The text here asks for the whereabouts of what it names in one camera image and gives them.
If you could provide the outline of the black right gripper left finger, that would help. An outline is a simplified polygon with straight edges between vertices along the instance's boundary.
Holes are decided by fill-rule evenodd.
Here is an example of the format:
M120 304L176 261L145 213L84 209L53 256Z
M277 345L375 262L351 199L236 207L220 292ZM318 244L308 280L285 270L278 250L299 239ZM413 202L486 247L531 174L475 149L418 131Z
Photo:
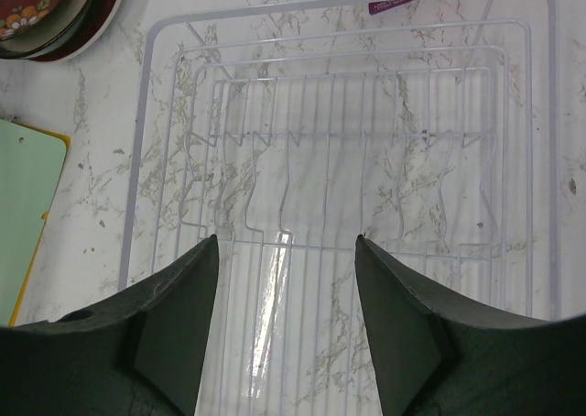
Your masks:
M2 328L2 414L194 414L218 278L211 235L103 301Z

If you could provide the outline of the red teal floral plate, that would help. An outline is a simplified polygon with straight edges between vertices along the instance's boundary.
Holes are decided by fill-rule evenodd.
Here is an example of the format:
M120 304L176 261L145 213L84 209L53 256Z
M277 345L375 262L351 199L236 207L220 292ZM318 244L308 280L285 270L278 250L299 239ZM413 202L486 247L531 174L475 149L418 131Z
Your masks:
M38 62L62 62L87 50L105 32L123 0L92 0L74 32L62 38L56 47L31 58Z

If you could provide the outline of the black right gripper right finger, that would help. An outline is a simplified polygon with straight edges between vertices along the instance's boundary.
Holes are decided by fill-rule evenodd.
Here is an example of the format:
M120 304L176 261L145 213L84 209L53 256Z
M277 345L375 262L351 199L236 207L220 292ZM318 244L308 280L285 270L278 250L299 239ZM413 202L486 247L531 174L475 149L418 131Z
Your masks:
M474 301L358 237L355 276L385 415L582 415L585 319Z

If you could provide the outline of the dark red rimmed plate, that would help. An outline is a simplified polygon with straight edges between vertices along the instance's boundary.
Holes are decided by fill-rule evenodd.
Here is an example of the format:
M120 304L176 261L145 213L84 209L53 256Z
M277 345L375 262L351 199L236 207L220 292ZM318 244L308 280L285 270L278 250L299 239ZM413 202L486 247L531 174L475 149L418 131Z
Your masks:
M57 62L88 49L122 0L2 0L1 58Z

